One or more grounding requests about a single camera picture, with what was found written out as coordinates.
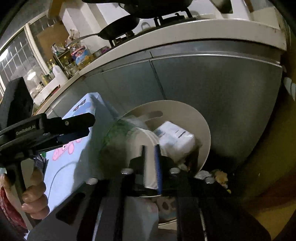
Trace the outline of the person's left hand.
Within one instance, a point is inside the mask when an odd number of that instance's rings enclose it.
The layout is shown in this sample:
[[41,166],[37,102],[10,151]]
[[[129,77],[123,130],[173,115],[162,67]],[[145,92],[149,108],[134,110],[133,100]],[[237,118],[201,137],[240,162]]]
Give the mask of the person's left hand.
[[23,204],[20,205],[13,195],[11,184],[6,174],[1,174],[1,188],[6,193],[6,199],[17,212],[28,213],[31,218],[42,220],[49,214],[48,198],[45,195],[46,185],[43,181],[43,173],[40,169],[34,168],[31,178],[31,186],[22,194]]

